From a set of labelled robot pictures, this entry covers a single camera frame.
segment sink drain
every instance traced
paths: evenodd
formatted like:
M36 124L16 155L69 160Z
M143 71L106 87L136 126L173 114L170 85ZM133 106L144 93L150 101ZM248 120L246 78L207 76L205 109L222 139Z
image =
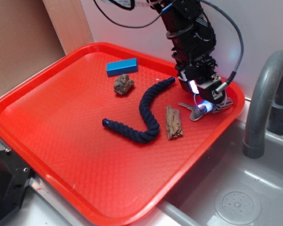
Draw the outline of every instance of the sink drain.
M233 225L248 225L261 212L259 198L244 187L230 187L220 192L215 207L220 217Z

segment key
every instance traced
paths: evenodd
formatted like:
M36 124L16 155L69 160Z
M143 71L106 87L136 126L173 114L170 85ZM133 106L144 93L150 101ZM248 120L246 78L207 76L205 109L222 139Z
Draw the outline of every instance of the key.
M196 121L200 119L207 112L207 107L205 105L198 105L197 107L197 106L187 105L185 103L178 103L178 104L192 111L190 114L190 119L192 121Z
M212 113L217 113L217 112L223 111L223 110L229 108L230 106L232 106L232 104L233 104L233 100L231 98L227 98L226 102L224 104L214 105Z

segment metal bracket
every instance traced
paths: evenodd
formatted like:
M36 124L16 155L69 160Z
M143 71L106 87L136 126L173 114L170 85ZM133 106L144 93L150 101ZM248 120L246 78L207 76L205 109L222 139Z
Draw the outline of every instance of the metal bracket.
M20 156L0 151L0 225L21 209L32 171Z

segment sink basin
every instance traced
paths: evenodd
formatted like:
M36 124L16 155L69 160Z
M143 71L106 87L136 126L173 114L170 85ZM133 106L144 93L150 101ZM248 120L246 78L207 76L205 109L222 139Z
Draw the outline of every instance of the sink basin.
M267 132L265 154L250 159L244 127L235 121L165 197L199 225L283 226L283 137Z

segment twisted rope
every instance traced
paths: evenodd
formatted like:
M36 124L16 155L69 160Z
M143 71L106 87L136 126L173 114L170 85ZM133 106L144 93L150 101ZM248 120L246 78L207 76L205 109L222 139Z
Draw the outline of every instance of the twisted rope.
M150 110L150 104L158 93L167 89L174 82L174 77L160 81L151 86L142 96L139 111L142 116L142 119L147 124L147 131L137 131L127 125L124 125L123 123L109 120L106 118L103 119L103 126L119 133L120 135L123 135L124 137L136 143L147 144L150 141L154 140L159 133L159 124Z

